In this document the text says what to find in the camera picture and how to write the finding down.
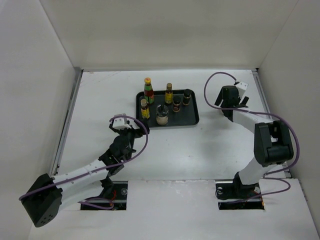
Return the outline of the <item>glass dispenser jar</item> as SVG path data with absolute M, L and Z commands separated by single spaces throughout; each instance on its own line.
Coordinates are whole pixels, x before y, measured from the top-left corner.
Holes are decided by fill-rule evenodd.
M 160 126 L 165 126 L 169 119 L 169 109 L 164 104 L 159 104 L 156 107 L 156 122 Z

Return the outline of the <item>black cap spice jar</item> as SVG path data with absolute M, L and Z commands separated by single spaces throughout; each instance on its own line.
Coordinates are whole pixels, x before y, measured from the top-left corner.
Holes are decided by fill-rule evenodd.
M 173 107 L 172 107 L 173 112 L 178 113 L 180 111 L 180 106 L 181 106 L 181 97 L 174 96 L 172 103 L 173 103 Z
M 191 99 L 191 90 L 190 89 L 185 89 L 183 92 L 183 105 L 188 106 L 190 104 L 190 99 Z

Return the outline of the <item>red chili sauce bottle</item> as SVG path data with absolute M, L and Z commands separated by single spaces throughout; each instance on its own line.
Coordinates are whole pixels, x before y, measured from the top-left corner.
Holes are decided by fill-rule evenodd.
M 144 79 L 144 98 L 148 105 L 152 105 L 154 103 L 154 90 L 152 87 L 151 78 L 149 77 Z

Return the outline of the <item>small yellow label bottle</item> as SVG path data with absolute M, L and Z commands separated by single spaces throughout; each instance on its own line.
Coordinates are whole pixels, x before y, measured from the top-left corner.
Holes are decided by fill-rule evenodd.
M 173 89 L 172 89 L 172 84 L 167 83 L 166 84 L 166 90 L 165 90 L 165 97 L 164 97 L 164 102 L 166 105 L 170 105 L 173 103 Z

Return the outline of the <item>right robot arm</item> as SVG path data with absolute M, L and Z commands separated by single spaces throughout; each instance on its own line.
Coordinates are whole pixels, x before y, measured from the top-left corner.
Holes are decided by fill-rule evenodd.
M 232 192 L 238 198 L 245 197 L 250 187 L 256 185 L 274 165 L 281 165 L 294 156 L 291 135 L 281 120 L 271 120 L 253 114 L 246 106 L 248 98 L 241 101 L 239 89 L 227 85 L 221 88 L 215 104 L 233 123 L 243 126 L 254 135 L 253 159 L 237 172 L 232 181 Z

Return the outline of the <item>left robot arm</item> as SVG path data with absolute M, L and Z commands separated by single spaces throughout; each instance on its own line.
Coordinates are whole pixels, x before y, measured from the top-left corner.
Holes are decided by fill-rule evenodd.
M 65 207 L 74 203 L 88 204 L 89 199 L 108 199 L 114 186 L 111 177 L 139 156 L 134 149 L 135 139 L 148 137 L 146 121 L 135 120 L 138 128 L 128 121 L 116 127 L 116 120 L 109 125 L 117 137 L 100 157 L 74 171 L 49 176 L 40 175 L 29 190 L 19 198 L 33 225 L 40 228 L 52 221 Z

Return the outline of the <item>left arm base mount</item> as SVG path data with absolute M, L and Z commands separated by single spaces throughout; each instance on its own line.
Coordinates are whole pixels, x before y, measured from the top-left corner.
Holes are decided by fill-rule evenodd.
M 81 211 L 125 211 L 127 209 L 128 181 L 109 182 L 99 196 L 80 204 Z

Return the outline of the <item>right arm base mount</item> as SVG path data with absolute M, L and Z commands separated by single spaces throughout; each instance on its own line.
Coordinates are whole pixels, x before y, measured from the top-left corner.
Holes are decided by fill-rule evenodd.
M 215 196 L 219 210 L 264 210 L 260 185 L 258 182 L 243 185 L 236 174 L 232 181 L 215 183 Z

